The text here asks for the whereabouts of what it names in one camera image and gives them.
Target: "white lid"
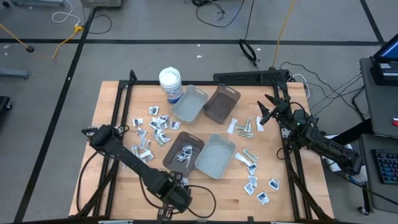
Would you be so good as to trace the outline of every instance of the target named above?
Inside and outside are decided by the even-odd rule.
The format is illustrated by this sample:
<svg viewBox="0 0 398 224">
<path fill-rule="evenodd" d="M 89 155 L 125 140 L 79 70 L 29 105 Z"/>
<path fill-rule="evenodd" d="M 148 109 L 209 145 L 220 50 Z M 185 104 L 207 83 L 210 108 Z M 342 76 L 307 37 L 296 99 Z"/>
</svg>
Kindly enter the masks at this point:
<svg viewBox="0 0 398 224">
<path fill-rule="evenodd" d="M 166 88 L 172 88 L 181 82 L 180 72 L 173 68 L 165 68 L 159 74 L 160 84 Z"/>
</svg>

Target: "desk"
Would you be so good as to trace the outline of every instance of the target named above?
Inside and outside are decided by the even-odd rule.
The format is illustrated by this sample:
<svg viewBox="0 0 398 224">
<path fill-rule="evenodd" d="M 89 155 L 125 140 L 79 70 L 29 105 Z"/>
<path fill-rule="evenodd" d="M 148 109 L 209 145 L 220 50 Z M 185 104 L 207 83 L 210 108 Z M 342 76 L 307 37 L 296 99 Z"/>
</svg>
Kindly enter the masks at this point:
<svg viewBox="0 0 398 224">
<path fill-rule="evenodd" d="M 114 99 L 116 97 L 118 82 L 103 82 L 96 105 L 93 125 L 108 124 L 111 121 Z M 198 86 L 210 96 L 216 90 L 216 86 Z M 288 83 L 289 95 L 292 101 L 301 103 L 308 110 L 307 99 L 302 83 Z M 251 153 L 259 157 L 256 177 L 258 177 L 258 187 L 253 195 L 247 195 L 243 186 L 248 183 L 248 170 L 242 162 L 232 159 L 220 180 L 215 180 L 199 170 L 193 170 L 188 176 L 190 184 L 201 185 L 209 188 L 217 199 L 215 214 L 210 220 L 243 221 L 248 216 L 253 216 L 255 221 L 293 221 L 292 202 L 290 199 L 289 185 L 284 161 L 276 158 L 276 152 L 281 147 L 281 136 L 279 126 L 274 119 L 270 120 L 265 126 L 264 132 L 256 131 L 255 122 L 252 122 L 254 137 L 246 139 L 237 134 L 227 134 L 231 118 L 238 119 L 238 124 L 243 125 L 247 117 L 260 115 L 257 100 L 262 101 L 266 107 L 273 108 L 273 105 L 266 100 L 264 94 L 274 95 L 273 88 L 267 86 L 232 86 L 241 93 L 241 98 L 232 110 L 225 124 L 216 124 L 201 113 L 193 126 L 182 124 L 178 131 L 166 129 L 166 135 L 172 138 L 171 142 L 159 147 L 151 137 L 153 129 L 149 126 L 152 116 L 148 114 L 148 107 L 159 106 L 159 114 L 169 114 L 170 119 L 175 120 L 170 112 L 170 105 L 167 103 L 165 95 L 160 86 L 157 85 L 133 85 L 127 124 L 131 130 L 124 136 L 124 145 L 130 148 L 132 144 L 139 143 L 139 136 L 136 129 L 132 126 L 133 118 L 144 118 L 142 129 L 148 131 L 147 136 L 153 142 L 151 145 L 154 160 L 148 163 L 149 166 L 158 169 L 165 169 L 162 165 L 163 158 L 168 152 L 173 140 L 181 131 L 186 131 L 203 141 L 207 141 L 211 133 L 218 133 L 228 138 L 236 144 L 235 152 L 242 152 L 246 147 Z M 94 153 L 94 149 L 86 146 L 82 165 Z M 305 149 L 300 151 L 303 163 L 303 170 L 307 182 L 308 191 L 312 194 L 319 206 L 326 214 L 333 217 L 328 189 L 325 176 L 321 165 L 320 157 L 312 151 Z M 81 185 L 81 206 L 87 202 L 96 190 L 98 179 L 101 172 L 103 157 L 96 156 L 87 166 L 82 178 Z M 275 191 L 268 186 L 271 178 L 280 180 L 280 189 Z M 265 191 L 270 198 L 270 202 L 261 206 L 256 195 Z M 105 200 L 108 191 L 103 194 L 100 214 L 104 213 Z M 149 199 L 161 205 L 152 195 Z M 192 190 L 193 202 L 190 206 L 192 210 L 200 215 L 208 215 L 213 209 L 211 196 L 204 190 Z M 297 198 L 300 202 L 301 195 L 297 189 Z M 300 204 L 300 216 L 305 217 L 303 207 Z M 76 193 L 70 209 L 70 214 L 76 214 Z M 122 169 L 121 165 L 118 172 L 115 195 L 113 198 L 113 209 L 111 218 L 118 219 L 140 219 L 156 220 L 157 209 L 151 207 L 142 196 L 139 179 L 137 174 L 129 169 Z M 173 216 L 173 220 L 196 220 L 190 212 Z"/>
<path fill-rule="evenodd" d="M 359 139 L 361 134 L 380 134 L 398 138 L 398 128 L 392 125 L 392 118 L 397 117 L 395 102 L 398 101 L 398 86 L 376 85 L 370 71 L 373 66 L 370 58 L 359 60 L 370 118 L 353 128 L 334 137 L 342 145 Z"/>
<path fill-rule="evenodd" d="M 363 134 L 359 139 L 359 146 L 361 148 L 361 153 L 363 154 L 366 161 L 366 172 L 368 174 L 369 189 L 394 201 L 398 201 L 398 186 L 380 183 L 377 169 L 374 165 L 373 157 L 371 154 L 372 149 L 388 149 L 398 151 L 398 139 Z M 374 208 L 387 212 L 398 213 L 398 206 L 382 198 L 374 196 L 373 194 L 368 195 L 370 198 L 369 201 Z"/>
</svg>

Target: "keyboard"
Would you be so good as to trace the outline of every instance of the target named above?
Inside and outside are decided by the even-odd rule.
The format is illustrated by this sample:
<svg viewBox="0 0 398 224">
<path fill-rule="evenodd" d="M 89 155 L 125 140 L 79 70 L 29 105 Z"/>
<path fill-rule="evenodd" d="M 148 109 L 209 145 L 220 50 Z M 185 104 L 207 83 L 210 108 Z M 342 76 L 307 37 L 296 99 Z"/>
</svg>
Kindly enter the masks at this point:
<svg viewBox="0 0 398 224">
<path fill-rule="evenodd" d="M 216 82 L 286 82 L 289 78 L 288 70 L 267 70 L 257 72 L 216 73 L 213 80 Z"/>
<path fill-rule="evenodd" d="M 372 149 L 373 160 L 382 184 L 398 184 L 398 151 Z"/>
</svg>

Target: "blue label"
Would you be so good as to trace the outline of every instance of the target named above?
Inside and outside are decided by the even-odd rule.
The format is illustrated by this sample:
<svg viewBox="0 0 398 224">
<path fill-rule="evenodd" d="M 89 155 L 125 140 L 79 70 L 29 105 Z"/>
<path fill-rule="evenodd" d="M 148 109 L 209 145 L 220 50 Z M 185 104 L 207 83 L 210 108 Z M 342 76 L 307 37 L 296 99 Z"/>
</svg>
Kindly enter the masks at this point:
<svg viewBox="0 0 398 224">
<path fill-rule="evenodd" d="M 177 99 L 167 99 L 167 100 L 169 101 L 169 103 L 174 104 L 174 103 L 176 103 L 176 102 L 181 98 L 181 96 L 178 97 Z"/>
</svg>

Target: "concrete floor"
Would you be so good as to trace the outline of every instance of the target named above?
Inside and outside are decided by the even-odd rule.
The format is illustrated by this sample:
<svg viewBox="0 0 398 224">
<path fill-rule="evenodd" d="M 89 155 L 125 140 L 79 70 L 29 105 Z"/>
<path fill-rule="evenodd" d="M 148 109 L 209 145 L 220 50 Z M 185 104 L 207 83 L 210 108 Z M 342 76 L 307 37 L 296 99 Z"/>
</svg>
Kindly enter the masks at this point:
<svg viewBox="0 0 398 224">
<path fill-rule="evenodd" d="M 81 4 L 71 1 L 74 14 L 81 19 Z M 384 38 L 389 40 L 398 32 L 394 0 L 366 0 Z M 220 1 L 230 19 L 240 6 L 240 0 Z M 255 2 L 249 40 L 276 40 L 289 8 L 288 0 Z M 0 22 L 23 39 L 65 39 L 73 32 L 74 18 L 61 24 L 52 22 L 51 15 L 58 6 L 25 4 L 5 9 L 0 7 Z M 245 1 L 236 20 L 226 28 L 215 28 L 199 22 L 195 6 L 183 0 L 129 0 L 120 9 L 100 10 L 113 21 L 112 29 L 101 35 L 90 34 L 88 39 L 125 40 L 237 40 L 243 38 L 249 17 L 251 1 Z M 200 9 L 200 16 L 216 22 L 216 8 Z M 96 19 L 92 32 L 106 30 L 109 22 Z M 1 39 L 10 38 L 0 31 Z M 359 0 L 301 0 L 297 1 L 285 29 L 283 40 L 370 41 L 377 38 Z M 56 44 L 31 44 L 36 52 L 52 55 Z M 26 69 L 28 80 L 0 78 L 0 95 L 12 98 L 14 108 L 4 118 L 0 128 L 0 223 L 12 222 L 35 160 L 40 151 L 51 116 L 61 92 L 65 77 L 75 54 L 77 44 L 65 44 L 55 60 L 42 60 L 28 54 L 19 44 L 0 44 L 0 67 Z M 253 45 L 258 66 L 266 70 L 272 62 L 275 45 Z M 304 64 L 317 72 L 333 88 L 339 87 L 359 73 L 359 59 L 369 57 L 379 46 L 280 46 L 277 66 L 283 61 Z M 62 218 L 68 215 L 80 169 L 85 138 L 80 129 L 89 126 L 96 99 L 104 80 L 127 79 L 134 69 L 139 80 L 156 80 L 159 72 L 168 66 L 177 68 L 184 80 L 211 80 L 214 73 L 254 70 L 238 45 L 229 44 L 86 44 L 78 62 L 66 102 L 54 132 L 47 157 L 37 181 L 25 221 Z M 284 65 L 292 73 L 302 74 L 308 82 L 322 85 L 314 75 L 300 67 Z M 362 86 L 358 80 L 347 91 Z M 310 106 L 323 99 L 322 92 L 310 86 Z M 351 101 L 352 95 L 346 96 Z M 362 93 L 357 102 L 367 111 Z M 312 110 L 316 113 L 328 101 Z M 360 122 L 358 115 L 337 99 L 320 114 L 320 129 L 340 133 Z M 376 211 L 365 217 L 356 211 L 362 206 L 361 190 L 329 173 L 325 173 L 335 217 L 347 222 L 391 223 L 398 215 Z"/>
</svg>

